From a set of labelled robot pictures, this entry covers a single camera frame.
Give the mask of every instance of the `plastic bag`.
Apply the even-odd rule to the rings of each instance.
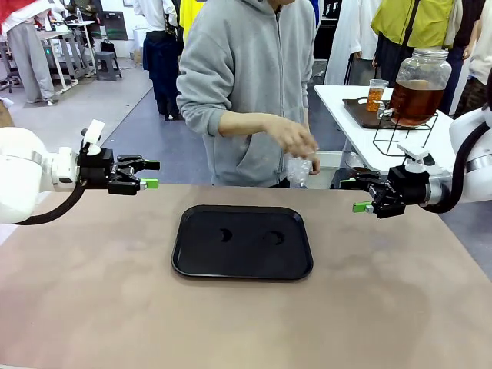
[[[291,155],[285,155],[287,179],[293,185],[299,185],[304,187],[306,180],[309,177],[309,173],[313,170],[313,163],[311,160],[304,160],[303,158],[293,158]]]

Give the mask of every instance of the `red garment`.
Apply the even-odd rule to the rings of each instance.
[[[33,2],[35,2],[35,0],[0,0],[0,33],[2,33],[2,23],[10,16],[10,14]]]

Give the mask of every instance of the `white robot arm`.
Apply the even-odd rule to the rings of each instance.
[[[406,163],[390,168],[387,178],[360,173],[342,184],[342,188],[365,190],[373,198],[355,204],[354,211],[389,218],[417,204],[440,214],[460,202],[492,200],[492,72],[488,90],[489,102],[484,107],[462,115],[450,126],[456,153],[453,168],[441,168],[428,150],[403,141],[398,147],[405,153]]]
[[[94,120],[82,132],[79,153],[60,148],[47,152],[42,141],[23,128],[0,128],[0,224],[41,224],[63,215],[85,189],[107,189],[110,194],[136,194],[156,188],[157,180],[140,180],[134,173],[158,170],[157,161],[123,156],[115,161],[112,150],[100,148],[104,123]],[[72,191],[68,202],[55,211],[31,217],[37,197],[44,191]]]

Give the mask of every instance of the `black tray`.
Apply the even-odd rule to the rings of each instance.
[[[360,104],[360,100],[367,100],[366,98],[355,98],[355,99],[348,99],[345,98],[343,100],[345,104],[345,108],[347,111],[350,113],[353,119],[364,128],[369,128],[369,129],[394,129],[395,124],[389,119],[389,120],[382,120],[381,121],[381,126],[380,126],[380,119],[377,119],[377,113],[372,112],[372,111],[367,111],[366,110],[366,105],[367,103],[362,103]]]
[[[187,277],[295,281],[313,258],[291,209],[198,205],[181,217],[172,265]]]

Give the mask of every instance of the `hand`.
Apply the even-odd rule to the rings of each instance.
[[[315,156],[311,160],[313,162],[313,170],[309,173],[309,175],[319,175],[320,174],[320,159]]]
[[[473,51],[474,47],[473,45],[470,46],[468,45],[463,52],[463,60],[467,60],[471,56],[471,52]]]
[[[317,150],[314,137],[300,123],[271,115],[264,123],[265,131],[295,158],[308,158]]]

